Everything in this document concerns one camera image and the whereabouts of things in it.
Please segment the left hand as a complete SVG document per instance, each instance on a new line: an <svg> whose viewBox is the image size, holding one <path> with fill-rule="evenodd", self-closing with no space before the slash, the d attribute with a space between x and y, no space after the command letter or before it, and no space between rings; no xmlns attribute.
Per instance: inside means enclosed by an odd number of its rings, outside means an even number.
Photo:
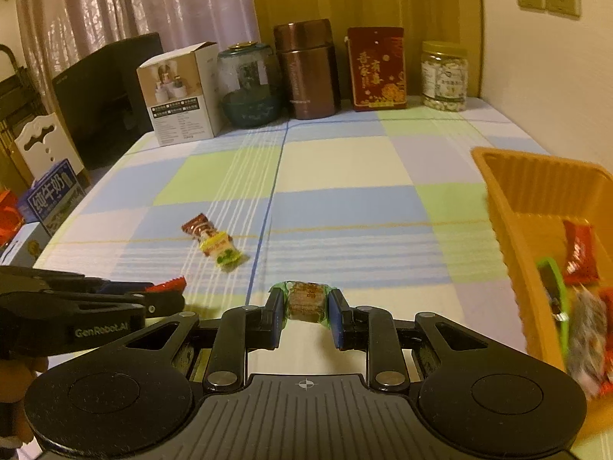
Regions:
<svg viewBox="0 0 613 460"><path fill-rule="evenodd" d="M45 356L19 356L16 359L1 360L1 402L9 404L13 412L9 437L18 438L22 444L29 444L33 439L25 416L25 394L38 374L47 371L48 367L49 359Z"/></svg>

